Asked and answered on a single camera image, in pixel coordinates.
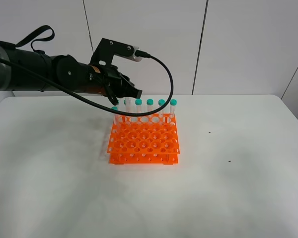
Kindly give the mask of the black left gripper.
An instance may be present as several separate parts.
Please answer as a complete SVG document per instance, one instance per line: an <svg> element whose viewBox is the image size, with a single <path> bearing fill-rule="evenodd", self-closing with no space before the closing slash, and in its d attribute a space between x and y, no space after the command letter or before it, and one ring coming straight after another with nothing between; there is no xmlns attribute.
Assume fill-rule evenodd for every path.
<svg viewBox="0 0 298 238"><path fill-rule="evenodd" d="M105 68L100 64L89 64L92 79L88 83L88 93L107 96L112 105L118 105L117 97L139 99L142 90L137 89L126 75L118 71L117 66Z"/></svg>

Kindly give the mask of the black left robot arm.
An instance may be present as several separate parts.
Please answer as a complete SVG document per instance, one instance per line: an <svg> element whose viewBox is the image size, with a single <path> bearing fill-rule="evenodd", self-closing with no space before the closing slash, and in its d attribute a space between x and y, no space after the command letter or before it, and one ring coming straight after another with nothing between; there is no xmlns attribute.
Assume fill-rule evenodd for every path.
<svg viewBox="0 0 298 238"><path fill-rule="evenodd" d="M39 76L75 93L110 99L133 96L134 84L116 67L106 70L101 65L80 63L70 55L50 57L0 45L0 91L57 91Z"/></svg>

